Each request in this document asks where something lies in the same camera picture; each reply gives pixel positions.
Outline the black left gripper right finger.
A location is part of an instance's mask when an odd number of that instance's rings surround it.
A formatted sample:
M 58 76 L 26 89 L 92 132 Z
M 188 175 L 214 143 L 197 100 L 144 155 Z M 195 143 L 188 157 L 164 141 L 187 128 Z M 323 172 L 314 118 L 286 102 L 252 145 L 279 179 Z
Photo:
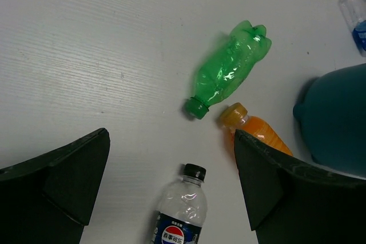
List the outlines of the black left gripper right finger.
M 364 243 L 365 181 L 303 162 L 237 130 L 234 154 L 259 243 Z

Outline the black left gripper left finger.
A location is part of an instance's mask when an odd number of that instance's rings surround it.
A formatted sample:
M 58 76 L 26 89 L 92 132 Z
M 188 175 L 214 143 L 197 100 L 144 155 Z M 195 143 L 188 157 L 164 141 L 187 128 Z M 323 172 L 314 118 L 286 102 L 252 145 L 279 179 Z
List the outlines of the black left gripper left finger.
M 110 150 L 105 128 L 1 169 L 1 243 L 79 243 Z

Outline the orange juice bottle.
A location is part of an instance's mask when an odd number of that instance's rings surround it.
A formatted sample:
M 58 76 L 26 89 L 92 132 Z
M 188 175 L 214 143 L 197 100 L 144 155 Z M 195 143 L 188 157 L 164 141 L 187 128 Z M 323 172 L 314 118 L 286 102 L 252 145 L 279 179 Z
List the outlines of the orange juice bottle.
M 227 107 L 218 120 L 224 130 L 224 144 L 233 157 L 236 130 L 243 130 L 268 146 L 293 156 L 288 146 L 271 126 L 263 119 L 249 115 L 247 109 L 241 103 L 235 103 Z

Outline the clear Pepsi bottle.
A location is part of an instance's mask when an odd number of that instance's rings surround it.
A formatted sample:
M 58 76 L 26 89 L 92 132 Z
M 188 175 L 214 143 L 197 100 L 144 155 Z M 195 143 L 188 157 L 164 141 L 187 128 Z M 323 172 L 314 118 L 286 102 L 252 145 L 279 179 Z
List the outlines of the clear Pepsi bottle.
M 187 163 L 177 178 L 164 187 L 158 199 L 150 243 L 198 242 L 208 211 L 202 189 L 205 176 L 205 168 Z

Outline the green plastic bottle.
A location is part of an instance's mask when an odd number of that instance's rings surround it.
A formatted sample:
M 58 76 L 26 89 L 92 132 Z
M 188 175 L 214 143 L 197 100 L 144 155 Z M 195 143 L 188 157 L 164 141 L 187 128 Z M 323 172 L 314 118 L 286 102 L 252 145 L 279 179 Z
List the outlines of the green plastic bottle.
M 255 64 L 268 54 L 272 45 L 264 25 L 240 22 L 194 73 L 192 96 L 184 111 L 202 119 L 209 108 L 232 95 L 246 80 Z

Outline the clear bottle blue label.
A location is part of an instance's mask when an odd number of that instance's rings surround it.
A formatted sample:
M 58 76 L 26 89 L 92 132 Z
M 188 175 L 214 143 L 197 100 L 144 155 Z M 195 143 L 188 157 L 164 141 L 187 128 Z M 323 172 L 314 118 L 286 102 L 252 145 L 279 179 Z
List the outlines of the clear bottle blue label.
M 365 0 L 338 0 L 338 6 L 358 51 L 365 57 Z

